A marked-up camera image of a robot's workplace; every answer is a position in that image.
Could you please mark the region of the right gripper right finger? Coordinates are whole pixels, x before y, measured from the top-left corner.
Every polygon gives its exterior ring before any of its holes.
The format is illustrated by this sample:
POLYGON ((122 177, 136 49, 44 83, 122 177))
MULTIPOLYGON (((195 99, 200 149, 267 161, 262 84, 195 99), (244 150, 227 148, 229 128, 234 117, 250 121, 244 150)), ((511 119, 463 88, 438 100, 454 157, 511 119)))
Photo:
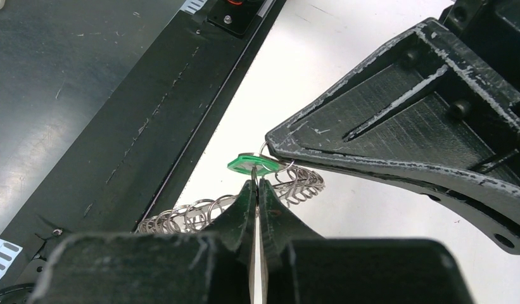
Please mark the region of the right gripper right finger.
POLYGON ((428 239, 324 238, 260 180, 266 303, 472 303, 450 252, 428 239))

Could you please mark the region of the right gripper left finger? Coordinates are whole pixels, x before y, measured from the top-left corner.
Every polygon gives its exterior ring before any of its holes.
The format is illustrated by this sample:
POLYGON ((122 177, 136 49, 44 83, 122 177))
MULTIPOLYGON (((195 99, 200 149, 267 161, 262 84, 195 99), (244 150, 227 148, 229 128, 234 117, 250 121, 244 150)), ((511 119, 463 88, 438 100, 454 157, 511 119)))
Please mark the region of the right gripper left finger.
POLYGON ((196 234, 83 233, 52 252, 30 303, 248 303, 257 185, 196 234))

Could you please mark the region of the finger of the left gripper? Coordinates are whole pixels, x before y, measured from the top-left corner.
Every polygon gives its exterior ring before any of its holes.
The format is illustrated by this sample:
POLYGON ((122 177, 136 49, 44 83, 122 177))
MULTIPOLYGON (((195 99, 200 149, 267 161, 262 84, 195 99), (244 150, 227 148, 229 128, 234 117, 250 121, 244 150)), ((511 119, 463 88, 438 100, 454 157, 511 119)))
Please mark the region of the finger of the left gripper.
POLYGON ((417 162, 315 156, 306 167, 352 175, 428 197, 475 226, 498 247, 520 255, 520 187, 468 170, 417 162))

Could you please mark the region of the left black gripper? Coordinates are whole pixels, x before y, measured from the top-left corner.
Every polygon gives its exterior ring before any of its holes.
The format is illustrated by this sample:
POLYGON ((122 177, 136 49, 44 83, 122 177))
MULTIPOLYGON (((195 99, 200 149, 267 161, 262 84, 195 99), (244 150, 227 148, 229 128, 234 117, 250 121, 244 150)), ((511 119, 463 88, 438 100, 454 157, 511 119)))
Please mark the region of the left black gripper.
POLYGON ((455 1, 439 21, 384 43, 270 130, 271 151, 437 165, 520 187, 520 1, 455 1))

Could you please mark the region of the green plastic key tag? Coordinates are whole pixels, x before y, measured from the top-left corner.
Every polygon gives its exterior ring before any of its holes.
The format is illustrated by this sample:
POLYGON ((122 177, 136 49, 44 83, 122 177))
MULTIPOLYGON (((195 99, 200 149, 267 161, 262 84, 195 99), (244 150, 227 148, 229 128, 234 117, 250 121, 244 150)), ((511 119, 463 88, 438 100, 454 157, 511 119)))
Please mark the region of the green plastic key tag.
POLYGON ((258 153, 241 153, 227 164, 227 168, 245 175, 251 175, 253 171, 257 175, 267 175, 282 171, 285 165, 258 153))

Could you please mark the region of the silver key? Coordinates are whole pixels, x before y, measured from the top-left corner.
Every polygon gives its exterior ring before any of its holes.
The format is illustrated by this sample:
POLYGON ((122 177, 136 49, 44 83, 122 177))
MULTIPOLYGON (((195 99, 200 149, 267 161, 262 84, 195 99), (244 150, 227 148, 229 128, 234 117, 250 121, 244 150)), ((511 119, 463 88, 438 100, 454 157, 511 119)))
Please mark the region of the silver key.
POLYGON ((256 168, 256 166, 253 166, 252 169, 251 169, 251 180, 255 184, 258 184, 258 177, 257 177, 257 168, 256 168))

